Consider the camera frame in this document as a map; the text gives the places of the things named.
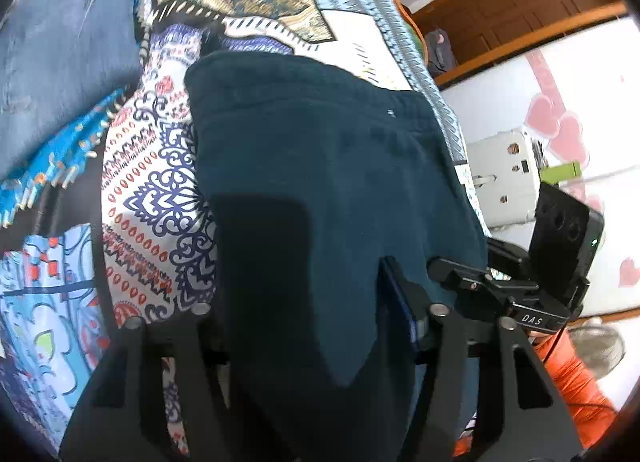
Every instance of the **patterned bedspread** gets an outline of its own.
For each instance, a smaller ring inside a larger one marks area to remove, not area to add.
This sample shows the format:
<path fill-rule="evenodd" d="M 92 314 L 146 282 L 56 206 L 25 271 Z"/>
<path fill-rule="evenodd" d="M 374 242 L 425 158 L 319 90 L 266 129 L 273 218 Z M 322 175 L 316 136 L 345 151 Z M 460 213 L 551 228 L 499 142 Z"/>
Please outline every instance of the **patterned bedspread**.
<path fill-rule="evenodd" d="M 205 28 L 214 29 L 219 48 L 307 56 L 381 88 L 423 93 L 434 108 L 460 182 L 484 226 L 458 120 L 429 76 L 393 0 L 138 0 L 135 16 L 140 34 L 150 36 L 142 41 L 146 66 L 138 89 L 117 112 L 107 113 L 110 127 L 104 135 L 100 133 L 106 145 L 101 182 L 104 259 L 119 326 L 134 315 L 149 322 L 167 318 L 196 302 L 209 301 L 216 290 L 216 225 L 194 175 L 198 141 L 183 83 L 187 68 L 200 55 Z M 69 232 L 65 243 L 82 229 Z M 27 261 L 18 256 L 5 259 L 8 267 L 11 262 Z M 78 268 L 70 264 L 74 275 Z M 93 277 L 92 270 L 84 270 L 86 278 Z M 9 293 L 7 287 L 0 287 L 0 292 Z M 102 322 L 90 315 L 93 294 L 92 284 L 85 282 L 82 290 L 65 293 L 65 301 L 47 296 L 47 308 L 58 321 L 69 320 L 67 336 L 80 341 L 72 368 L 72 380 L 80 391 L 102 347 L 108 344 L 106 339 L 98 343 Z M 6 297 L 0 298 L 3 301 L 12 302 Z M 83 332 L 86 322 L 89 328 Z M 88 341 L 84 349 L 82 334 Z M 55 350 L 49 345 L 53 336 L 38 337 L 40 350 L 34 347 L 35 354 L 49 355 Z M 93 357 L 88 354 L 92 349 Z M 166 360 L 165 368 L 169 431 L 177 448 L 187 453 L 172 360 Z M 20 386 L 20 373 L 13 377 Z M 57 388 L 68 380 L 58 372 L 48 384 Z M 38 391 L 33 385 L 23 388 Z M 45 399 L 45 404 L 23 401 L 29 408 L 24 413 L 35 417 L 37 429 L 57 450 L 73 403 L 68 397 Z M 30 407 L 36 405 L 40 409 L 32 413 Z"/>

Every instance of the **heart decoration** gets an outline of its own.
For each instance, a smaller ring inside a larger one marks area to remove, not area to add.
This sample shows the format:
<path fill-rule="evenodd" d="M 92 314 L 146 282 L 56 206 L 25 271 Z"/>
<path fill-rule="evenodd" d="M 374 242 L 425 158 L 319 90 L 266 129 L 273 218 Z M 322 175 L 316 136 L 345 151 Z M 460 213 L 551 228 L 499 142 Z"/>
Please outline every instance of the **heart decoration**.
<path fill-rule="evenodd" d="M 631 258 L 625 258 L 620 264 L 620 287 L 633 287 L 640 282 L 640 268 Z"/>
<path fill-rule="evenodd" d="M 566 191 L 569 195 L 578 199 L 580 202 L 587 200 L 586 188 L 584 187 L 582 179 L 580 179 L 580 182 L 571 183 L 568 186 L 563 187 L 562 190 Z"/>
<path fill-rule="evenodd" d="M 604 214 L 604 202 L 598 195 L 589 195 L 585 202 L 591 209 L 595 209 L 601 215 Z"/>
<path fill-rule="evenodd" d="M 560 118 L 560 131 L 547 149 L 563 162 L 577 160 L 582 168 L 589 164 L 589 152 L 582 142 L 582 125 L 573 112 L 565 112 Z"/>
<path fill-rule="evenodd" d="M 544 94 L 532 97 L 524 124 L 547 138 L 554 138 L 560 133 L 558 116 L 554 113 L 554 106 Z"/>

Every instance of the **orange fabric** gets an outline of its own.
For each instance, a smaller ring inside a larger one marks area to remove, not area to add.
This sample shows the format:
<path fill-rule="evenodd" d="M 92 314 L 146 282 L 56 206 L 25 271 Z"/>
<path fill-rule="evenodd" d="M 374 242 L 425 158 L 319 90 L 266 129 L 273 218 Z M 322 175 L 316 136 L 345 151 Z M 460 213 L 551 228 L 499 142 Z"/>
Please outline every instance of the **orange fabric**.
<path fill-rule="evenodd" d="M 416 36 L 418 37 L 418 39 L 420 40 L 420 43 L 422 44 L 422 49 L 424 50 L 424 62 L 428 63 L 429 50 L 427 49 L 427 44 L 424 41 L 424 36 L 422 35 L 422 32 L 420 31 L 418 26 L 415 25 L 414 19 L 404 10 L 404 7 L 402 6 L 402 3 L 400 2 L 400 0 L 393 0 L 393 1 L 396 4 L 398 11 L 402 15 L 402 18 L 414 29 Z"/>
<path fill-rule="evenodd" d="M 540 346 L 534 347 L 540 360 L 545 359 L 554 339 L 550 338 Z M 566 331 L 562 332 L 545 367 L 564 402 L 569 406 L 582 446 L 585 449 L 591 447 L 604 435 L 618 414 L 613 408 L 613 403 L 600 391 L 595 378 L 576 354 Z M 456 443 L 456 456 L 471 449 L 471 439 L 472 437 L 468 436 Z"/>

